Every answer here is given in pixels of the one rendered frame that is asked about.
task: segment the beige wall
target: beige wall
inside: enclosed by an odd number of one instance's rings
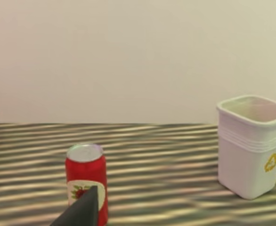
[[[215,122],[276,99],[276,0],[0,0],[0,122]]]

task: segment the partially visible red object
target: partially visible red object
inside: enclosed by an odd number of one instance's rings
[[[65,161],[69,205],[85,191],[97,186],[98,226],[108,222],[106,159],[101,146],[96,144],[74,145],[67,151]]]

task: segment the striped surface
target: striped surface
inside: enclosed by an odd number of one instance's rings
[[[276,187],[254,201],[217,182],[211,125],[0,124],[0,226],[48,226],[67,207],[64,160],[105,149],[109,226],[272,226]]]

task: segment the trash can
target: trash can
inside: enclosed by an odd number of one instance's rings
[[[276,184],[276,102],[241,96],[217,109],[218,180],[242,198],[255,199]]]

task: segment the silver can top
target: silver can top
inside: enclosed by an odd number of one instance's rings
[[[77,144],[67,151],[67,158],[76,162],[91,162],[103,155],[103,149],[96,144]]]

